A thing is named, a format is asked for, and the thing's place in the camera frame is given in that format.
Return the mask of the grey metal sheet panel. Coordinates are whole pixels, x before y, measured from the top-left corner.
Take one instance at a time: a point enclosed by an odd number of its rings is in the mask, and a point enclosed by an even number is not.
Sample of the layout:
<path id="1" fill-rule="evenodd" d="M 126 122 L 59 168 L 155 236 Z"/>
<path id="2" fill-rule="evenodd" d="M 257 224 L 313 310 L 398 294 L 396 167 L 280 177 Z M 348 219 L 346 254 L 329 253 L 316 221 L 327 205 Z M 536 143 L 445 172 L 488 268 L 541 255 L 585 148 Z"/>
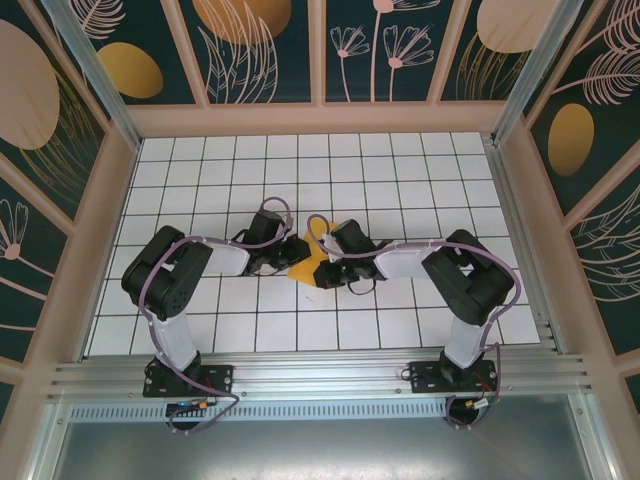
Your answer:
<path id="1" fill-rule="evenodd" d="M 509 397 L 456 430 L 430 399 L 248 402 L 191 437 L 133 405 L 61 405 L 32 480 L 626 480 L 589 395 Z"/>

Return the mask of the aluminium mounting rail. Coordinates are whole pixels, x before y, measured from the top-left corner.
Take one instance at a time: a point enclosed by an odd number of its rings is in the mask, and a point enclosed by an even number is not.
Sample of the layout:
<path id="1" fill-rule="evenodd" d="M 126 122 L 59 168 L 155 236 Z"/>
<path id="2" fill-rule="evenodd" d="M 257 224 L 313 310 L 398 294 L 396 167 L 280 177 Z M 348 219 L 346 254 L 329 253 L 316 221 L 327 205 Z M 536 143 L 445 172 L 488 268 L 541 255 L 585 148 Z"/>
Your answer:
<path id="1" fill-rule="evenodd" d="M 400 377 L 412 361 L 435 360 L 438 350 L 382 349 L 326 352 L 207 354 L 206 364 L 234 368 L 232 391 L 247 400 L 325 400 L 407 396 Z M 543 347 L 501 350 L 504 395 L 564 394 L 595 382 L 578 355 Z M 56 366 L 45 394 L 69 402 L 136 400 L 142 396 L 142 355 L 96 356 Z"/>

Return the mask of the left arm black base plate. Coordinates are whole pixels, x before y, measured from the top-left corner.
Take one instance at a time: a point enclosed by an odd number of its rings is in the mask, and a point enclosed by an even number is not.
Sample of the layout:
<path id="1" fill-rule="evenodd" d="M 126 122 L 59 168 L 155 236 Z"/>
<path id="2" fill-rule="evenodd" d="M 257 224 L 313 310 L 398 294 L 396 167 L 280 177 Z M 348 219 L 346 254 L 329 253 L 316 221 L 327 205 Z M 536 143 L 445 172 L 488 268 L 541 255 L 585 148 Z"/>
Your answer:
<path id="1" fill-rule="evenodd" d="M 144 373 L 142 395 L 145 398 L 192 398 L 207 395 L 207 392 L 185 382 L 162 363 L 152 361 L 145 367 Z M 229 393 L 233 385 L 231 365 L 194 364 L 184 374 L 198 384 L 222 392 Z"/>

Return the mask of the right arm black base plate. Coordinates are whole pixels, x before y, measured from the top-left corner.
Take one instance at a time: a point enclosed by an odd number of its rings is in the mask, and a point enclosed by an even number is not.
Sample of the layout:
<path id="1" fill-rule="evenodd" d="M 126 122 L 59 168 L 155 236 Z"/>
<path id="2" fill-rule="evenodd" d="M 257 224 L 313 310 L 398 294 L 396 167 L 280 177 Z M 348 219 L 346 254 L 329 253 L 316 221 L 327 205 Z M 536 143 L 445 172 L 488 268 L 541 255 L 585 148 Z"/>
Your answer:
<path id="1" fill-rule="evenodd" d="M 492 360 L 481 360 L 478 366 L 449 378 L 439 361 L 410 362 L 400 373 L 410 384 L 414 394 L 481 394 L 494 392 L 498 385 L 496 365 Z"/>

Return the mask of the aluminium side rail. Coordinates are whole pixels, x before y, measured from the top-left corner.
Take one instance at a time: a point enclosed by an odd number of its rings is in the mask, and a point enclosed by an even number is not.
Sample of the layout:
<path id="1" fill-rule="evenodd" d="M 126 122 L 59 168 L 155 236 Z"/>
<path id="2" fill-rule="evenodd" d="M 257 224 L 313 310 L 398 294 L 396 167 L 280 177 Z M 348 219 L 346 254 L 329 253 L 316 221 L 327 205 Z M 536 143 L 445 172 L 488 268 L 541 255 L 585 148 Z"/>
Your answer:
<path id="1" fill-rule="evenodd" d="M 541 264 L 525 219 L 524 210 L 520 205 L 515 183 L 506 164 L 506 157 L 502 149 L 494 145 L 489 133 L 483 132 L 481 139 L 505 215 L 519 271 L 524 282 L 524 290 L 529 298 L 530 310 L 539 331 L 541 344 L 546 345 L 550 339 L 553 341 L 552 349 L 563 353 L 565 350 L 564 339 L 558 330 L 554 308 L 540 269 Z"/>

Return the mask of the aluminium frame post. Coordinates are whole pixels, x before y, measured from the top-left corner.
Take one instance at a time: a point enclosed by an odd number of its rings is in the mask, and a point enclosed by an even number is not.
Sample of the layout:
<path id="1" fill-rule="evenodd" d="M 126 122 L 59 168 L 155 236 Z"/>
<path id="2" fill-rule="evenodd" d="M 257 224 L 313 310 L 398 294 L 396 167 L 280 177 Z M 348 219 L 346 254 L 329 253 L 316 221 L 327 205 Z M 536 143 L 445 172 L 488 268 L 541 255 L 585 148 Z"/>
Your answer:
<path id="1" fill-rule="evenodd" d="M 550 19 L 545 24 L 535 47 L 527 58 L 491 131 L 491 145 L 494 148 L 500 149 L 508 139 L 535 89 L 557 55 L 564 38 L 575 23 L 583 2 L 584 0 L 557 0 Z"/>
<path id="2" fill-rule="evenodd" d="M 123 0 L 39 0 L 127 144 L 137 152 L 141 137 L 92 40 L 107 40 L 126 17 Z"/>

